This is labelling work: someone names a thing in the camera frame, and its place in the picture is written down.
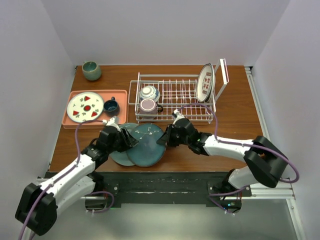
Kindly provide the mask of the blue floral ceramic bowl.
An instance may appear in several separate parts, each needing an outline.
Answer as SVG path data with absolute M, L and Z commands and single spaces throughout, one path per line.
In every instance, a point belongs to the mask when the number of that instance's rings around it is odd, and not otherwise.
M 151 99 L 151 100 L 154 100 L 155 102 L 158 102 L 160 99 L 160 96 L 161 96 L 160 91 L 152 85 L 147 85 L 143 87 L 139 92 L 140 101 L 144 99 Z

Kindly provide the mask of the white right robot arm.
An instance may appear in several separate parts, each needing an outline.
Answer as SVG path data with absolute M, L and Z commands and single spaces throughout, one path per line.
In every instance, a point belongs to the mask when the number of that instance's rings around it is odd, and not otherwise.
M 243 187 L 262 184 L 275 188 L 288 165 L 286 157 L 264 136 L 238 140 L 198 131 L 186 118 L 169 124 L 157 144 L 166 147 L 186 145 L 195 154 L 221 156 L 246 163 L 232 169 L 222 183 L 223 192 L 235 196 Z

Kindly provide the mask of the grey-green beaded rim plate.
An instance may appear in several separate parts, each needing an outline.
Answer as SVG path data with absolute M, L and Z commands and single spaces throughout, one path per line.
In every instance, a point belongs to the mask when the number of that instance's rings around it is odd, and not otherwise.
M 130 133 L 137 126 L 138 126 L 137 123 L 128 122 L 128 123 L 121 124 L 119 127 L 121 129 L 125 128 Z M 109 157 L 114 162 L 116 162 L 117 164 L 119 164 L 121 166 L 132 167 L 135 165 L 132 161 L 130 161 L 126 151 L 124 151 L 124 152 L 114 151 L 109 155 Z

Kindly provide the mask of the red Chinese text white plate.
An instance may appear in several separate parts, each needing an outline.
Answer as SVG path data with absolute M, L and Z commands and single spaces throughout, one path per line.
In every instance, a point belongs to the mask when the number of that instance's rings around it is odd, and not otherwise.
M 196 97 L 200 103 L 207 102 L 212 95 L 212 69 L 207 63 L 201 69 L 196 83 Z

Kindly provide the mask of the teal glazed floral plate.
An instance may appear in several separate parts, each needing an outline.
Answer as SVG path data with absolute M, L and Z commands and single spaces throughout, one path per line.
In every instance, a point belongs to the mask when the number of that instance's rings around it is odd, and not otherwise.
M 127 150 L 129 160 L 138 167 L 151 167 L 163 157 L 166 146 L 157 143 L 162 135 L 163 130 L 153 124 L 144 123 L 135 127 L 131 136 L 138 141 L 138 144 Z

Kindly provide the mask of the green rimmed white plate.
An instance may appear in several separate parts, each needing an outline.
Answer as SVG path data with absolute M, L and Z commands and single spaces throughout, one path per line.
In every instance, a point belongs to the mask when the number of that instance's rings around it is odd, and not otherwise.
M 216 93 L 215 93 L 215 86 L 216 86 L 216 75 L 215 75 L 215 68 L 212 63 L 210 63 L 211 72 L 212 72 L 212 81 L 211 81 L 211 96 L 212 99 L 215 100 Z

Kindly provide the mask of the purple mug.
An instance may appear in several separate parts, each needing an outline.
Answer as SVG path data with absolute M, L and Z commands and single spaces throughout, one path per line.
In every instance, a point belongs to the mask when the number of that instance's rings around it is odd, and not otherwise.
M 143 120 L 153 120 L 162 111 L 163 106 L 150 98 L 143 99 L 139 105 L 139 114 L 142 115 Z

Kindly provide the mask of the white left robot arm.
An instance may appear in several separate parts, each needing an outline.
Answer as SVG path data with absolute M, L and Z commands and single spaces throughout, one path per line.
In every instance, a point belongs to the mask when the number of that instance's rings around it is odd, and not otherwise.
M 28 184 L 21 195 L 15 218 L 22 223 L 18 239 L 22 239 L 26 228 L 41 236 L 56 222 L 60 206 L 58 198 L 76 183 L 84 183 L 83 195 L 99 196 L 104 184 L 90 178 L 98 167 L 107 161 L 113 152 L 124 152 L 138 144 L 138 141 L 116 123 L 106 125 L 99 136 L 83 150 L 77 150 L 77 157 L 67 167 L 39 185 Z

